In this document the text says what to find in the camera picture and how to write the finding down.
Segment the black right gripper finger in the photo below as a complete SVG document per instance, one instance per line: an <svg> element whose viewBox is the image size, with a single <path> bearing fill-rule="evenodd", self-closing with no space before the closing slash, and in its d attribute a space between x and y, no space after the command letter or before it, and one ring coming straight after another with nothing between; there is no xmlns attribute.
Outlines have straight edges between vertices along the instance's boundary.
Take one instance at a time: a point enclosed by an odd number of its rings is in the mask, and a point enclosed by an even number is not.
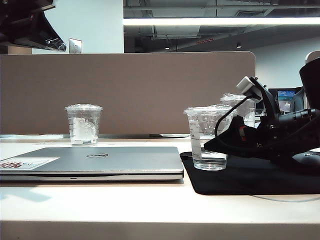
<svg viewBox="0 0 320 240"><path fill-rule="evenodd" d="M229 130L232 139L247 139L250 127L244 123L242 116L236 115L232 118Z"/></svg>
<svg viewBox="0 0 320 240"><path fill-rule="evenodd" d="M242 158L268 160L272 135L260 129L227 129L204 143L204 149Z"/></svg>

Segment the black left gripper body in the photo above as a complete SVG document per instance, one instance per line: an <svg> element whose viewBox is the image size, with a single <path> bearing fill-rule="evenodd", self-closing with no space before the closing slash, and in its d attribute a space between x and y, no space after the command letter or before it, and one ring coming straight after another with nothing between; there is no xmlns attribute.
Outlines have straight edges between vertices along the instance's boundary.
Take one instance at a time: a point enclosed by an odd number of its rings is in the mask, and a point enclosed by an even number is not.
<svg viewBox="0 0 320 240"><path fill-rule="evenodd" d="M56 32L45 16L55 8L53 0L2 0L0 2L1 42L45 42Z"/></svg>

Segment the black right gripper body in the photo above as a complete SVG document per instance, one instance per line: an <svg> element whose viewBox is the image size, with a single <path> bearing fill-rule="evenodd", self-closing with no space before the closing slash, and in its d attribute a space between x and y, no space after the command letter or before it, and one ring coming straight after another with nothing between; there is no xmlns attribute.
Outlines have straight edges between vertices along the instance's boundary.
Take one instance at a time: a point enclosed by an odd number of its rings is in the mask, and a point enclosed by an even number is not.
<svg viewBox="0 0 320 240"><path fill-rule="evenodd" d="M250 157L292 162L293 156L312 149L312 110L280 114L269 109L250 136Z"/></svg>

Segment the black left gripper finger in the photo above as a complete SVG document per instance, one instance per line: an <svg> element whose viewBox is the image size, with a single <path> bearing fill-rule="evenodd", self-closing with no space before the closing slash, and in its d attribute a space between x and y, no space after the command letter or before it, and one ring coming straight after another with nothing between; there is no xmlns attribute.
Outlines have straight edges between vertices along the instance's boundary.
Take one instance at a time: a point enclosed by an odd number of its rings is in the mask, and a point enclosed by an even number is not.
<svg viewBox="0 0 320 240"><path fill-rule="evenodd" d="M65 52L67 46L44 15L30 15L9 24L10 42L28 48Z"/></svg>

